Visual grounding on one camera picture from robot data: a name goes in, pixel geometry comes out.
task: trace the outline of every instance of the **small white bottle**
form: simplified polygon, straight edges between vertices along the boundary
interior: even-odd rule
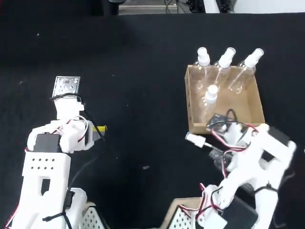
[[[204,97],[199,100],[199,120],[201,123],[207,123],[214,114],[216,107],[218,87],[210,85],[205,92]]]
[[[236,53],[236,50],[232,47],[227,48],[225,53],[220,57],[219,61],[214,63],[214,66],[217,68],[216,72],[216,78],[214,80],[214,85],[218,86],[218,88],[221,87],[221,84],[223,84],[229,74],[230,74],[230,64],[232,62],[232,58],[234,57]]]
[[[193,64],[196,67],[191,74],[192,88],[195,93],[202,93],[207,86],[205,86],[205,78],[209,73],[210,56],[205,47],[201,47],[197,51],[198,58]]]
[[[230,91],[239,94],[247,87],[251,79],[254,77],[256,71],[255,66],[263,54],[264,51],[262,49],[255,49],[252,54],[237,65],[239,73],[229,84],[228,88]]]

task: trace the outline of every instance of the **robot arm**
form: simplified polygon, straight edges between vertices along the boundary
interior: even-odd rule
[[[34,128],[29,135],[22,172],[24,179],[12,229],[79,227],[87,196],[80,188],[68,189],[71,158],[67,153],[88,150],[94,145],[94,125],[80,116],[84,106],[71,95],[77,93],[78,84],[79,77],[56,78],[53,96],[68,93],[54,101],[58,119]],[[42,195],[44,179],[50,180],[50,186]]]
[[[222,220],[227,221],[226,224],[222,224],[218,228],[231,228],[229,225],[241,217],[236,215],[236,208],[242,206],[249,209],[246,203],[241,204],[241,201],[237,201],[237,204],[234,201],[237,198],[235,196],[237,189],[249,184],[255,193],[256,208],[253,214],[258,216],[253,222],[254,225],[252,224],[250,227],[268,229],[278,202],[277,190],[284,172],[290,166],[296,145],[289,141],[283,133],[266,124],[257,127],[257,131],[249,127],[245,133],[242,133],[242,128],[239,125],[231,125],[224,134],[224,140],[228,145],[248,147],[240,152],[233,152],[231,163],[227,167],[231,173],[220,183],[218,188],[221,189],[215,194],[217,201],[215,203],[223,210],[219,216]],[[203,214],[204,220],[198,221],[198,224],[202,227],[205,225],[205,229],[212,229],[215,228],[216,219],[222,221],[218,218],[207,211]],[[208,224],[212,225],[208,227],[205,222],[210,221],[214,221],[214,224]],[[233,228],[245,229],[249,227],[234,224]]]

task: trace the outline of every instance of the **bottle cap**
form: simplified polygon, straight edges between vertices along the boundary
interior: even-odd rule
[[[220,57],[218,64],[222,68],[228,68],[230,67],[230,64],[232,62],[232,58],[234,57],[236,53],[236,50],[232,47],[227,48],[225,53]]]
[[[208,66],[210,65],[210,56],[208,54],[208,51],[205,47],[201,47],[197,51],[198,53],[198,63],[201,66]]]
[[[252,54],[250,54],[245,60],[244,64],[248,68],[253,68],[258,63],[259,59],[263,56],[264,51],[262,49],[255,49]]]
[[[218,87],[216,85],[210,85],[204,95],[206,102],[213,103],[217,99]]]

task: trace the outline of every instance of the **cardboard box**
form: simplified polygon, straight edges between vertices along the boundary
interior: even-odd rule
[[[214,66],[211,66],[211,72],[216,71]],[[200,70],[196,66],[188,65],[185,74],[185,91],[186,91],[186,102],[187,102],[187,113],[189,131],[193,134],[207,134],[205,125],[206,123],[199,123],[197,120],[200,109],[198,107],[198,101],[204,94],[196,94],[192,90],[191,85],[193,84],[190,76],[196,77],[200,74]],[[257,89],[255,77],[253,77],[247,86],[246,90],[240,94],[235,94],[229,91],[228,82],[232,81],[232,78],[238,74],[238,69],[232,66],[230,75],[226,82],[222,82],[223,86],[218,93],[217,105],[215,113],[225,115],[226,111],[230,108],[234,109],[238,121],[244,123],[250,123],[254,126],[258,126],[265,122],[264,113]]]

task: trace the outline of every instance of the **black cloth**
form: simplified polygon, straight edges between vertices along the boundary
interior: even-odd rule
[[[0,223],[20,196],[31,129],[56,118],[56,75],[81,76],[80,94],[107,141],[71,157],[76,179],[112,228],[160,226],[174,198],[200,196],[222,179],[208,151],[184,140],[184,74],[200,46],[216,61],[228,46],[237,64],[265,55],[257,83],[266,122],[297,143],[296,175],[279,190],[277,219],[302,225],[305,204],[305,14],[138,15],[0,22]],[[216,144],[211,137],[210,143]]]

